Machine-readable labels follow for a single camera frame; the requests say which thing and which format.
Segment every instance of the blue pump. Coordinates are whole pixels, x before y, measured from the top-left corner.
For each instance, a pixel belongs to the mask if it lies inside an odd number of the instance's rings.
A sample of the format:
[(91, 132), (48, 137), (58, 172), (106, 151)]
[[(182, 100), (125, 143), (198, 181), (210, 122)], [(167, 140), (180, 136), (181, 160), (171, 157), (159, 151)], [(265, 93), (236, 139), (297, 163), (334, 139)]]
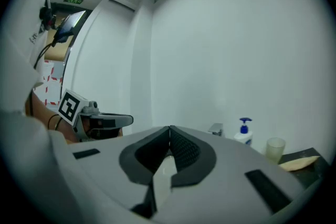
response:
[(247, 134), (248, 133), (248, 127), (245, 122), (252, 121), (250, 118), (240, 118), (241, 121), (243, 121), (243, 125), (240, 127), (240, 133), (241, 134)]

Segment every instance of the plastic cup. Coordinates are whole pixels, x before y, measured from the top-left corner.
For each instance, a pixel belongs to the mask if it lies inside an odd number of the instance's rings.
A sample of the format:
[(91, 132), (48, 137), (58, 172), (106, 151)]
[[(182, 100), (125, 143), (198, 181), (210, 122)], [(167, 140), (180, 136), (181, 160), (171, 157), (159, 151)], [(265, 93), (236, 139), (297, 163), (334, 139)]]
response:
[(285, 144), (285, 140), (278, 137), (267, 140), (266, 158), (277, 164), (284, 152)]

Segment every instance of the soap dispenser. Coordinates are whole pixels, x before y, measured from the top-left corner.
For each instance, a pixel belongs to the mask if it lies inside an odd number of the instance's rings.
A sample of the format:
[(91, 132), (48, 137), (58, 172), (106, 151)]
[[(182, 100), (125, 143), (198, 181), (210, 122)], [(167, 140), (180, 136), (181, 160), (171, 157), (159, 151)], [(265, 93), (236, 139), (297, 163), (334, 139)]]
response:
[(243, 125), (240, 127), (240, 133), (235, 134), (234, 140), (251, 146), (253, 133), (248, 131), (246, 122), (252, 120), (250, 118), (241, 118), (240, 120), (243, 122)]

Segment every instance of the person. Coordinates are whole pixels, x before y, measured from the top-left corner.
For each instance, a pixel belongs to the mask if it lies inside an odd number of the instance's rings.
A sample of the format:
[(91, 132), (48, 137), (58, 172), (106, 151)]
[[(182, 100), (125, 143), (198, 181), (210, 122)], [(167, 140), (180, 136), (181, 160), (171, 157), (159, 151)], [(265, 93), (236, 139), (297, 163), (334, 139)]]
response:
[[(0, 92), (0, 110), (5, 112), (22, 111), (25, 103), (25, 113), (40, 120), (48, 129), (54, 130), (59, 116), (45, 107), (33, 93), (31, 103), (28, 95), (32, 88), (42, 85), (42, 57), (33, 68), (38, 55), (46, 45), (47, 31), (41, 25), (40, 9), (49, 0), (12, 0), (0, 23), (2, 42), (0, 59), (0, 78), (4, 81)], [(14, 72), (11, 76), (7, 70)], [(89, 131), (88, 121), (85, 130)], [(61, 132), (68, 143), (78, 142), (76, 135), (65, 121), (60, 121), (57, 130)], [(121, 130), (112, 130), (111, 137), (122, 135)]]

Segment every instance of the black countertop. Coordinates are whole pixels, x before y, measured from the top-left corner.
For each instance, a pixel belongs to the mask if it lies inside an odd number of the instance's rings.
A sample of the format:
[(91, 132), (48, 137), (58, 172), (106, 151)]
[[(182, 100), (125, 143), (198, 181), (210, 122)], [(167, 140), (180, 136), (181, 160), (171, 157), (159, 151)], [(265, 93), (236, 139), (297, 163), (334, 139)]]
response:
[(329, 164), (327, 163), (327, 161), (313, 147), (304, 151), (285, 154), (281, 157), (279, 164), (286, 163), (294, 159), (311, 157), (311, 156), (320, 156), (320, 157), (311, 165), (303, 169), (290, 172), (302, 183), (304, 188), (308, 188), (316, 180), (322, 178), (329, 168)]

